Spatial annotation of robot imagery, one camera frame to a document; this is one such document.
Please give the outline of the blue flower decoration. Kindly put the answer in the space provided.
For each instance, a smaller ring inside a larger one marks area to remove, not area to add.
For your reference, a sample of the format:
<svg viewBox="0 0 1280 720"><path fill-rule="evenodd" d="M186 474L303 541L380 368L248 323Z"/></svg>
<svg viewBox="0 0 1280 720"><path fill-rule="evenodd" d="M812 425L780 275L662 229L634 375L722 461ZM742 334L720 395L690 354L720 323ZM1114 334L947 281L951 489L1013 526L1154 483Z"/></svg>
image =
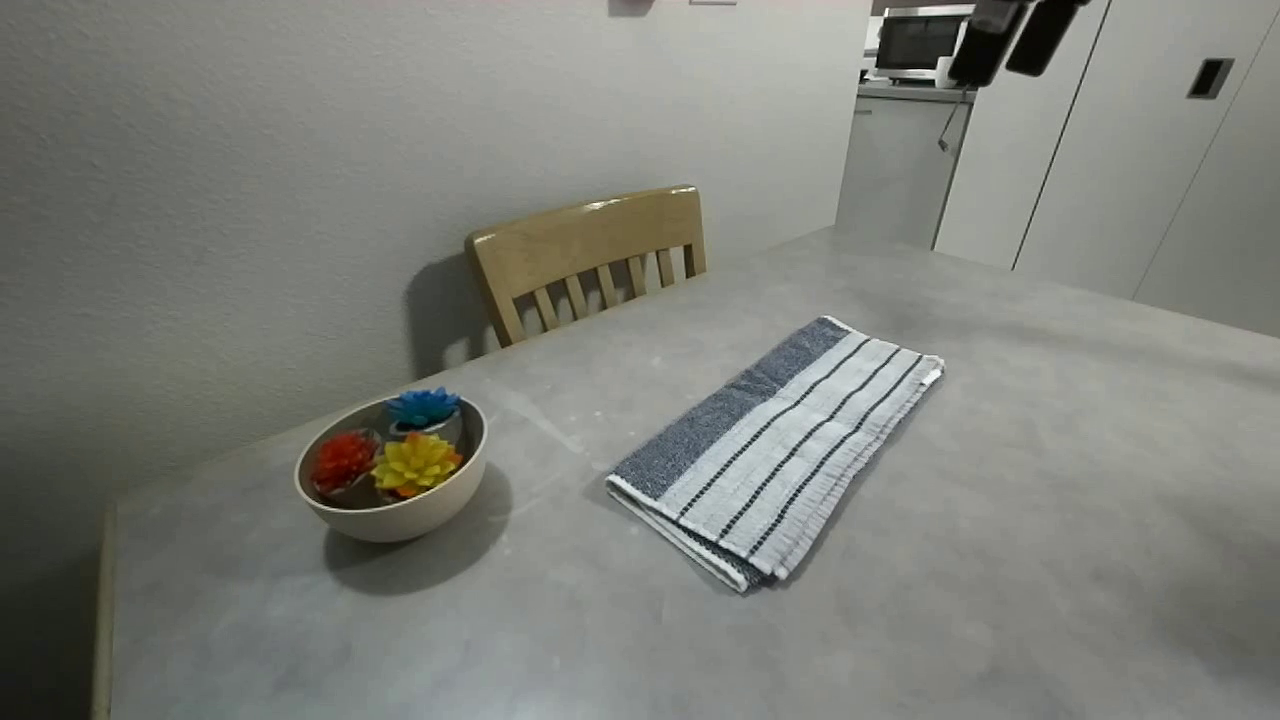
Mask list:
<svg viewBox="0 0 1280 720"><path fill-rule="evenodd" d="M461 395L449 390L414 390L391 399L391 425L401 433L444 425L461 407Z"/></svg>

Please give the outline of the beige wooden chair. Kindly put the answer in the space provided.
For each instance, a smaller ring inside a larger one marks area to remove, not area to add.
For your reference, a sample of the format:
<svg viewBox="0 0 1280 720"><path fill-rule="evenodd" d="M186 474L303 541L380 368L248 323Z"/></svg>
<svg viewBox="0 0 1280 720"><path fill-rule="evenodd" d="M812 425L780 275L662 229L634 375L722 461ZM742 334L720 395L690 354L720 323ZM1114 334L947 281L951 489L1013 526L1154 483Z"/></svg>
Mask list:
<svg viewBox="0 0 1280 720"><path fill-rule="evenodd" d="M560 329L657 287L705 275L705 212L690 186L621 194L534 212L469 235L495 336L526 320Z"/></svg>

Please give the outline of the black wall switch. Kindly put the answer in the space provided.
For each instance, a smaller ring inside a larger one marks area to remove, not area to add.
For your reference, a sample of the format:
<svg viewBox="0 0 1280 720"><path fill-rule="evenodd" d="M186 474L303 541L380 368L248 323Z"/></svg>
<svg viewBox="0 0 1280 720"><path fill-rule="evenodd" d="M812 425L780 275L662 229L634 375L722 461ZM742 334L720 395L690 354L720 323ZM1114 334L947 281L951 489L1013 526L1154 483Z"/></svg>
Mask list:
<svg viewBox="0 0 1280 720"><path fill-rule="evenodd" d="M1187 99L1216 99L1229 86L1231 64L1231 55L1209 55L1187 88Z"/></svg>

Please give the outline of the red flower decoration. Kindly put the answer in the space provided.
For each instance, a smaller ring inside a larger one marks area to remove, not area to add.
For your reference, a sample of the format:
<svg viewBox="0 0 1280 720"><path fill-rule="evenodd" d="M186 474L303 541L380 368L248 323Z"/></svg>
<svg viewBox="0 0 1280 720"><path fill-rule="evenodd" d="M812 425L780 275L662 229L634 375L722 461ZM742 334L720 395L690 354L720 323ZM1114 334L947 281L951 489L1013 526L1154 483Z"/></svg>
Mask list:
<svg viewBox="0 0 1280 720"><path fill-rule="evenodd" d="M372 469L375 444L363 433L329 436L315 450L311 483L319 494L340 494Z"/></svg>

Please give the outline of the beige bowl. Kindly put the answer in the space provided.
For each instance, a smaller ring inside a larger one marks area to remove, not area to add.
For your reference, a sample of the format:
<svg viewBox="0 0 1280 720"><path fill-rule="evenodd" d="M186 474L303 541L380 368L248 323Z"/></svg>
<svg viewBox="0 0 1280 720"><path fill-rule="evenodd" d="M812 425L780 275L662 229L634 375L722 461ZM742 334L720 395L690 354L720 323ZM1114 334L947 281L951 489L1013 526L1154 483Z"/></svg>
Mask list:
<svg viewBox="0 0 1280 720"><path fill-rule="evenodd" d="M372 405L346 407L342 416L329 422L293 463L294 496L333 532L340 532L346 541L402 543L424 532L434 532L476 496L476 489L485 480L486 416L469 395L461 395L461 407L444 425L414 429L414 433L444 436L461 450L462 463L444 483L434 483L418 496L391 496L391 494L375 489L372 469L367 469L354 483L346 483L340 494L319 494L311 483L311 463L315 463L315 450L329 436L363 433L375 444L375 458L388 440L412 436L391 425L391 399L395 395L372 399Z"/></svg>

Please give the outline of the microwave oven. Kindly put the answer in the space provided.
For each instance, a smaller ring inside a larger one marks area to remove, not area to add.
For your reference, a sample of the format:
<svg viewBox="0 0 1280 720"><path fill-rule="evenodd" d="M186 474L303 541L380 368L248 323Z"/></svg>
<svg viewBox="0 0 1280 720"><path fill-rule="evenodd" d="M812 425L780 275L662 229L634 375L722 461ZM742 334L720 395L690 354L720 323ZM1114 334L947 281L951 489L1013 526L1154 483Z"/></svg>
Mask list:
<svg viewBox="0 0 1280 720"><path fill-rule="evenodd" d="M876 39L876 74L892 86L943 88L967 15L967 4L888 9Z"/></svg>

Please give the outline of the blue white striped towel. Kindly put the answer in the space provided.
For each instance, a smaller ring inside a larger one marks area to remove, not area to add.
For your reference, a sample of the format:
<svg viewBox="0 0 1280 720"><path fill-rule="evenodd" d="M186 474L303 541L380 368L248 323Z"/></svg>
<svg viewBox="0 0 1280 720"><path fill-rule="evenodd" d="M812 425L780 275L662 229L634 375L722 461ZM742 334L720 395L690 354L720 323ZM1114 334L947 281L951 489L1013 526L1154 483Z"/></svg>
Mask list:
<svg viewBox="0 0 1280 720"><path fill-rule="evenodd" d="M780 583L939 375L939 358L814 316L624 458L606 494L731 592Z"/></svg>

